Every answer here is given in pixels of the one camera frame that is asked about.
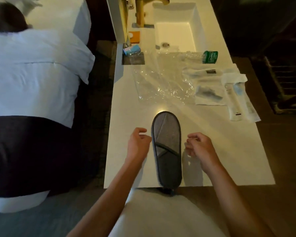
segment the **sink basin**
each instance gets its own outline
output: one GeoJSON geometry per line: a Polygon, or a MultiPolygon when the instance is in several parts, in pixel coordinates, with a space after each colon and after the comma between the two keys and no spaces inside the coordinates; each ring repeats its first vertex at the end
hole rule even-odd
{"type": "Polygon", "coordinates": [[[195,3],[153,3],[156,45],[169,51],[204,52],[205,32],[195,3]]]}

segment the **gray slipper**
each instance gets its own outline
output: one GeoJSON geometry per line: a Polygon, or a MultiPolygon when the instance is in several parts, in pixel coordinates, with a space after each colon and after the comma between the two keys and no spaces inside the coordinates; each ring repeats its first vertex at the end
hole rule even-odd
{"type": "Polygon", "coordinates": [[[151,136],[159,182],[164,188],[176,189],[182,181],[181,127],[177,117],[168,111],[158,113],[151,136]]]}

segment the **green label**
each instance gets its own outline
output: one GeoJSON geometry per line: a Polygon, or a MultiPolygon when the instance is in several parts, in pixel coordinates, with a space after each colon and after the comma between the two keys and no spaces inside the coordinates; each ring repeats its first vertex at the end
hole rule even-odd
{"type": "Polygon", "coordinates": [[[203,64],[215,64],[218,58],[218,51],[205,51],[203,64]]]}

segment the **white duvet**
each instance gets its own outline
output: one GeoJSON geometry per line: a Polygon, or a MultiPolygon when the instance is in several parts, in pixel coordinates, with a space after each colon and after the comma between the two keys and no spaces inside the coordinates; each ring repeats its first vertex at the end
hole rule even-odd
{"type": "Polygon", "coordinates": [[[70,127],[80,79],[94,55],[71,31],[0,34],[0,116],[43,117],[70,127]]]}

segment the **dark blanket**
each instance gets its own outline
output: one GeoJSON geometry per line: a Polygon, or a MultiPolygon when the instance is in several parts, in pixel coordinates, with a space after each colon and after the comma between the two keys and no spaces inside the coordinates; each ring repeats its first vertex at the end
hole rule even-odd
{"type": "Polygon", "coordinates": [[[77,157],[70,128],[45,118],[0,116],[0,197],[70,187],[77,157]]]}

